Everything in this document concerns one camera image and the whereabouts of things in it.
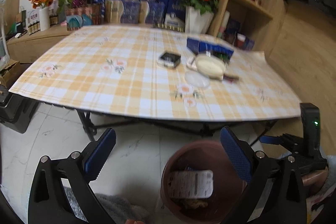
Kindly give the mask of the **person's right hand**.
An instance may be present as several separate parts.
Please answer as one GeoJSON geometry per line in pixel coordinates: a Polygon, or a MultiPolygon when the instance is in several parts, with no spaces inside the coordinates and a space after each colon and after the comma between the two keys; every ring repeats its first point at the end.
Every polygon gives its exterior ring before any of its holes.
{"type": "Polygon", "coordinates": [[[303,185],[315,185],[316,187],[321,188],[327,179],[328,173],[328,168],[325,168],[324,170],[317,170],[313,173],[306,174],[302,177],[303,185]]]}

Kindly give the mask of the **person's left hand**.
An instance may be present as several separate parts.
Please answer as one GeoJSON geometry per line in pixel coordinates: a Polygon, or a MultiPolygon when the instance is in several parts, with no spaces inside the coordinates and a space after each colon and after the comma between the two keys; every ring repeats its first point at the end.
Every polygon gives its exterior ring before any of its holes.
{"type": "Polygon", "coordinates": [[[133,219],[126,220],[125,224],[145,224],[143,221],[136,221],[133,219]]]}

